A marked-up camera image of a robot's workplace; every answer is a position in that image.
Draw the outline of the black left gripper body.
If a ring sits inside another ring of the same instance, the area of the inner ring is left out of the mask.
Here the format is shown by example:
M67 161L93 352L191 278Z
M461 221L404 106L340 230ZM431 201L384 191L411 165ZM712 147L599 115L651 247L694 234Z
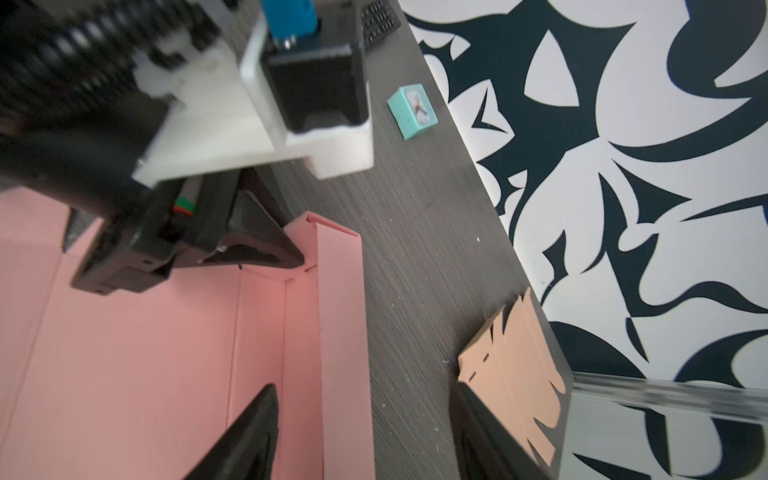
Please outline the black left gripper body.
M66 120L1 137L1 175L103 219L73 287L144 292L175 268L237 265L230 219L240 174L203 177L194 210L176 202L183 183L148 187L132 175L169 106L142 93Z

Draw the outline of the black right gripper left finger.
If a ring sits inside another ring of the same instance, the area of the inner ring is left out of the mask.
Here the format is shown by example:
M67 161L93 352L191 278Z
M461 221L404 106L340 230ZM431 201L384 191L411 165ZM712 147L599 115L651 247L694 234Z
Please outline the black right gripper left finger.
M277 388L267 384L185 480L269 480L278 444Z

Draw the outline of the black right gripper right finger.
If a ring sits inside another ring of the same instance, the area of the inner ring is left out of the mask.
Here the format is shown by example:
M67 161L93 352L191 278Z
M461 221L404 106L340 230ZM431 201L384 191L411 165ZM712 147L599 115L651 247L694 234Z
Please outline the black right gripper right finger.
M451 388L449 416L462 479L549 478L464 382Z

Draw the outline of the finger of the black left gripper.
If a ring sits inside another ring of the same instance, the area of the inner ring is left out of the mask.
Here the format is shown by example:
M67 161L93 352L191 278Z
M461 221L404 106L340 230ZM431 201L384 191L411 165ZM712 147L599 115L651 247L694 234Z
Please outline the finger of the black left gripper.
M303 264L302 252L245 189L235 192L227 214L218 202L211 213L193 218L173 262L176 268L255 265L294 269Z

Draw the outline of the pink cardboard box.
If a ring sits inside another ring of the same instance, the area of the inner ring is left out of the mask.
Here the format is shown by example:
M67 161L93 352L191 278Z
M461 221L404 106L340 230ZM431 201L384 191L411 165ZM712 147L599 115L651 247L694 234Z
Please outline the pink cardboard box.
M181 479L267 385L272 479L375 475L361 237L307 212L304 264L180 269L141 294L70 282L67 208L1 196L1 475Z

